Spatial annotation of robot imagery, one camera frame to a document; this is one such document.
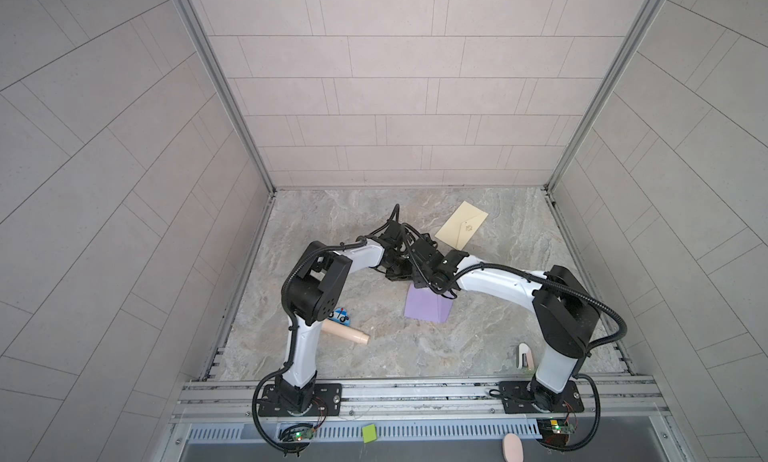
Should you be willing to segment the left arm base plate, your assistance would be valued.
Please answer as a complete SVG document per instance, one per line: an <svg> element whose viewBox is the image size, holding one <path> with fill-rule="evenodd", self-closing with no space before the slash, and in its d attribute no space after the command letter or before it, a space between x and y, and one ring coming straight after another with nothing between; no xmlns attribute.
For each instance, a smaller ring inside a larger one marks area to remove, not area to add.
<svg viewBox="0 0 768 462"><path fill-rule="evenodd" d="M343 386L315 383L310 389L274 383L266 385L257 402L260 417L338 416Z"/></svg>

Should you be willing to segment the purple paper sheet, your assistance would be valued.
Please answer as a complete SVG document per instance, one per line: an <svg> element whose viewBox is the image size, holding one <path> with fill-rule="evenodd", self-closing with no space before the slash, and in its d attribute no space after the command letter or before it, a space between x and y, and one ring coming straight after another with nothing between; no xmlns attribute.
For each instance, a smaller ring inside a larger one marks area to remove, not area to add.
<svg viewBox="0 0 768 462"><path fill-rule="evenodd" d="M452 299L435 294L428 288L417 289L411 285L405 300L404 316L419 321L445 323L452 306Z"/></svg>

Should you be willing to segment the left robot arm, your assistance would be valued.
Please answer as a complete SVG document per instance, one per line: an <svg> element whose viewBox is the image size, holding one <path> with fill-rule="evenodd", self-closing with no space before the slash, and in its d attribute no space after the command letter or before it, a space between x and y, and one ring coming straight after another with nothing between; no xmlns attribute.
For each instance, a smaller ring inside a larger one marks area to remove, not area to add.
<svg viewBox="0 0 768 462"><path fill-rule="evenodd" d="M283 366L268 374L278 401L292 413L312 404L316 352L323 322L335 311L349 275L382 267L388 275L407 273L401 258L402 224L395 218L351 244L310 243L284 281L281 306L289 319Z"/></svg>

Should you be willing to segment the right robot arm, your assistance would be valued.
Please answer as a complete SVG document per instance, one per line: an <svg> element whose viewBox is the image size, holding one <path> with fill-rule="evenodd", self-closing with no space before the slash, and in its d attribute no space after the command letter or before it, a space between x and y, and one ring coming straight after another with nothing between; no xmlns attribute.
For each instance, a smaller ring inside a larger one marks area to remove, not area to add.
<svg viewBox="0 0 768 462"><path fill-rule="evenodd" d="M623 318L590 296L562 266L526 272L464 251L442 254L435 242L410 235L405 237L404 250L418 287L438 295L483 293L536 316L546 350L529 384L528 399L542 411L560 405L567 384L594 349L619 341L628 332Z"/></svg>

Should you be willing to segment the yellow envelope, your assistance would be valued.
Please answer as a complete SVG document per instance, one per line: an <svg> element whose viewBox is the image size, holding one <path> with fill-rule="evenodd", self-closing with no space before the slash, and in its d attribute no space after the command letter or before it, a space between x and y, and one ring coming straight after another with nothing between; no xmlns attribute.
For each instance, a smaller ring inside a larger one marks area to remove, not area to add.
<svg viewBox="0 0 768 462"><path fill-rule="evenodd" d="M486 212L463 202L435 237L453 249L463 250L487 217Z"/></svg>

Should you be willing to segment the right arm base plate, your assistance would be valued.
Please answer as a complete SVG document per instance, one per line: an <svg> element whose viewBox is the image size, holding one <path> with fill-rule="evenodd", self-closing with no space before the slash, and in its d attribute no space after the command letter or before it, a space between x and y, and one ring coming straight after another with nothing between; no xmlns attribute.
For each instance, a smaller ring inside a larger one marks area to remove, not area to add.
<svg viewBox="0 0 768 462"><path fill-rule="evenodd" d="M576 383L571 380L555 393L535 380L502 381L489 395L499 399L506 414L582 413L584 404Z"/></svg>

